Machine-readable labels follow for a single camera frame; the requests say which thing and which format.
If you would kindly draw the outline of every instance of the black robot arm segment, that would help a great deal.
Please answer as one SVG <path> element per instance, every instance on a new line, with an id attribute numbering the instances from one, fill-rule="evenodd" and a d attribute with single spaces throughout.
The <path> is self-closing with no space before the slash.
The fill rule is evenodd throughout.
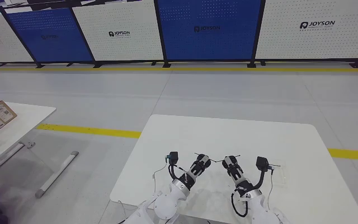
<path id="1" fill-rule="evenodd" d="M 222 164 L 227 170 L 228 175 L 231 176 L 231 178 L 235 182 L 235 187 L 241 197 L 245 193 L 250 192 L 251 190 L 259 189 L 263 183 L 265 172 L 267 172 L 268 169 L 271 169 L 268 160 L 264 157 L 258 156 L 256 160 L 256 167 L 261 171 L 261 175 L 258 183 L 253 186 L 252 183 L 243 175 L 244 172 L 238 165 L 237 159 L 234 156 L 225 157 Z"/>
<path id="2" fill-rule="evenodd" d="M 198 176 L 200 176 L 206 168 L 208 168 L 211 165 L 211 161 L 207 155 L 199 154 L 196 158 L 196 161 L 193 162 L 188 172 L 186 172 L 184 169 L 180 168 L 176 165 L 178 161 L 178 152 L 171 152 L 169 156 L 169 174 L 173 178 L 173 180 L 179 180 L 182 182 L 188 190 L 191 189 L 191 187 L 195 184 L 195 180 Z M 174 173 L 174 166 L 178 169 L 182 170 L 184 172 L 183 175 L 180 176 L 180 178 L 177 178 Z"/>

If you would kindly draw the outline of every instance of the metal bar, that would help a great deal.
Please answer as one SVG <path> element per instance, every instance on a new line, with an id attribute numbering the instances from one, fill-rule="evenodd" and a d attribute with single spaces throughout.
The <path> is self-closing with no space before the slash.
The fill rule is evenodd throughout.
<path id="1" fill-rule="evenodd" d="M 25 47 L 26 51 L 28 52 L 28 54 L 30 55 L 30 57 L 32 58 L 32 60 L 34 60 L 34 62 L 36 63 L 37 67 L 36 68 L 42 68 L 44 65 L 40 64 L 35 56 L 32 54 L 31 50 L 27 47 L 27 45 L 25 44 L 25 42 L 23 41 L 22 37 L 20 36 L 20 34 L 16 31 L 15 27 L 13 26 L 12 22 L 10 21 L 9 17 L 7 16 L 7 13 L 5 11 L 5 9 L 0 6 L 0 12 L 3 15 L 3 17 L 5 18 L 6 22 L 9 24 L 9 26 L 11 27 L 12 31 L 15 33 L 15 35 L 17 36 L 17 38 L 19 39 L 19 41 L 21 42 L 21 44 L 23 45 L 23 47 Z"/>
<path id="2" fill-rule="evenodd" d="M 248 68 L 256 68 L 256 65 L 255 65 L 255 57 L 256 57 L 256 51 L 257 51 L 257 46 L 258 46 L 258 40 L 259 40 L 259 38 L 260 38 L 260 31 L 261 31 L 263 13 L 264 13 L 264 11 L 265 11 L 265 4 L 266 4 L 266 0 L 261 0 L 260 10 L 259 10 L 259 12 L 258 12 L 258 19 L 257 19 L 256 33 L 255 33 L 255 40 L 254 40 L 254 42 L 253 42 L 253 49 L 252 49 L 251 61 L 250 61 L 250 64 L 247 64 L 247 67 L 248 67 Z"/>
<path id="3" fill-rule="evenodd" d="M 161 39 L 161 45 L 162 45 L 162 52 L 163 52 L 163 59 L 164 59 L 163 68 L 169 68 L 171 66 L 171 64 L 169 64 L 168 58 L 167 58 L 167 51 L 166 51 L 166 45 L 164 43 L 163 28 L 162 28 L 161 15 L 159 12 L 158 0 L 154 0 L 154 8 L 156 9 L 159 37 Z"/>
<path id="4" fill-rule="evenodd" d="M 91 56 L 91 58 L 92 58 L 92 63 L 95 65 L 94 68 L 99 68 L 100 66 L 99 66 L 99 64 L 96 62 L 95 57 L 94 57 L 93 54 L 92 54 L 91 48 L 90 48 L 90 46 L 88 45 L 88 42 L 87 42 L 87 40 L 86 40 L 86 37 L 84 37 L 83 31 L 82 31 L 82 29 L 81 29 L 81 27 L 80 27 L 80 25 L 79 25 L 79 23 L 78 23 L 78 20 L 77 20 L 77 18 L 76 18 L 76 15 L 75 15 L 74 12 L 73 12 L 73 9 L 72 9 L 72 7 L 71 7 L 71 2 L 70 2 L 69 0 L 66 0 L 66 1 L 67 1 L 67 3 L 68 3 L 68 8 L 69 8 L 69 10 L 70 10 L 70 12 L 71 12 L 71 14 L 72 14 L 72 16 L 73 16 L 74 22 L 76 23 L 77 28 L 78 28 L 78 30 L 79 30 L 79 33 L 81 34 L 81 37 L 82 37 L 82 39 L 83 39 L 83 41 L 84 41 L 84 44 L 86 45 L 86 48 L 87 48 L 87 50 L 88 50 L 88 52 L 89 52 L 89 54 L 90 54 L 90 56 Z"/>
<path id="5" fill-rule="evenodd" d="M 73 151 L 66 160 L 61 164 L 60 169 L 53 173 L 50 178 L 45 182 L 45 184 L 36 192 L 35 197 L 41 198 L 49 187 L 55 182 L 55 180 L 60 176 L 60 174 L 66 169 L 66 167 L 72 162 L 72 160 L 78 155 L 77 151 Z"/>
<path id="6" fill-rule="evenodd" d="M 17 144 L 14 148 L 12 148 L 5 157 L 0 160 L 0 166 L 2 166 L 9 158 L 16 154 L 24 145 L 22 143 Z"/>

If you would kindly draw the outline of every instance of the yellow stripe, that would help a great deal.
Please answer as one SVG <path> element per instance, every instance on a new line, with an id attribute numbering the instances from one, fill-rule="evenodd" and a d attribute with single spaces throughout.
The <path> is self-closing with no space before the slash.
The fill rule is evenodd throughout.
<path id="1" fill-rule="evenodd" d="M 133 132 L 131 130 L 114 130 L 114 129 L 102 129 L 102 128 L 89 128 L 78 127 L 68 125 L 57 124 L 40 124 L 37 129 L 40 130 L 54 130 L 58 132 L 73 132 L 82 134 L 98 134 L 102 136 L 115 136 L 124 138 L 139 138 L 141 132 Z M 349 158 L 352 160 L 358 160 L 358 150 L 339 150 L 335 148 L 329 148 L 329 153 L 335 158 Z"/>
<path id="2" fill-rule="evenodd" d="M 139 138 L 141 132 L 133 132 L 130 130 L 114 130 L 102 128 L 76 127 L 68 125 L 56 124 L 40 124 L 37 129 L 41 130 L 55 130 L 58 132 L 74 132 L 82 134 L 99 134 L 102 136 L 116 136 L 125 138 Z"/>
<path id="3" fill-rule="evenodd" d="M 338 150 L 336 148 L 329 148 L 329 153 L 335 158 L 350 158 L 358 160 L 358 150 Z"/>
<path id="4" fill-rule="evenodd" d="M 201 72 L 242 72 L 242 71 L 251 71 L 251 72 L 358 72 L 358 69 L 354 68 L 179 68 L 179 67 L 171 67 L 171 68 L 162 68 L 162 67 L 101 67 L 101 68 L 0 68 L 0 71 L 201 71 Z"/>

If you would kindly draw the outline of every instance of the white tabletop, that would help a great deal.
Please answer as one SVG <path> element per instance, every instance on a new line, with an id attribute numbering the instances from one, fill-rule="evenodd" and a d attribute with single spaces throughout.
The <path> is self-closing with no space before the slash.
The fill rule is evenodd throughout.
<path id="1" fill-rule="evenodd" d="M 178 151 L 178 165 L 184 169 L 195 161 L 194 152 L 213 160 L 240 154 L 238 162 L 253 184 L 260 177 L 256 158 L 266 157 L 271 164 L 282 166 L 274 172 L 270 207 L 279 208 L 292 224 L 358 220 L 358 205 L 317 130 L 309 124 L 152 115 L 112 190 L 111 200 L 138 205 L 150 198 L 152 175 L 164 166 L 164 156 L 171 151 Z M 158 172 L 156 179 L 157 190 L 168 192 L 168 169 Z M 234 188 L 221 163 L 212 163 L 197 178 L 187 201 L 181 202 L 180 213 L 242 223 L 230 203 Z M 270 188 L 267 173 L 261 187 L 266 197 Z"/>
<path id="2" fill-rule="evenodd" d="M 56 108 L 5 102 L 17 117 L 0 129 L 0 157 L 6 154 L 29 131 L 56 111 Z"/>

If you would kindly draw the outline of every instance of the black cable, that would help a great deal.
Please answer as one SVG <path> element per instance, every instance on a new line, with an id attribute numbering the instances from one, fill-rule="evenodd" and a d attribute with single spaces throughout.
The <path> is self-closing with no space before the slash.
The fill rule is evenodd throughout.
<path id="1" fill-rule="evenodd" d="M 177 176 L 174 173 L 174 167 L 176 167 L 176 168 L 180 169 L 181 171 L 183 171 L 184 173 L 186 173 L 186 171 L 183 168 L 181 168 L 180 166 L 169 165 L 168 171 L 169 171 L 169 174 L 170 174 L 170 176 L 172 177 L 173 180 L 178 179 Z"/>
<path id="2" fill-rule="evenodd" d="M 127 220 L 127 219 L 125 219 L 125 220 L 123 220 L 123 221 L 119 222 L 118 224 L 121 224 L 121 223 L 125 222 L 126 220 Z"/>
<path id="3" fill-rule="evenodd" d="M 178 179 L 174 173 L 174 165 L 172 165 L 172 178 L 173 178 L 173 180 Z"/>
<path id="4" fill-rule="evenodd" d="M 235 207 L 235 205 L 234 205 L 234 193 L 231 194 L 231 205 L 233 206 L 234 211 L 235 211 L 235 213 L 236 213 L 238 216 L 240 216 L 240 217 L 242 217 L 242 218 L 245 218 L 245 217 L 246 217 L 247 212 L 248 212 L 247 201 L 245 201 L 245 206 L 246 206 L 246 208 L 245 208 L 245 214 L 240 214 L 240 213 L 236 210 L 236 207 Z"/>
<path id="5" fill-rule="evenodd" d="M 170 166 L 171 165 L 168 166 L 168 171 L 169 171 L 170 177 L 173 178 L 172 172 L 170 172 Z"/>

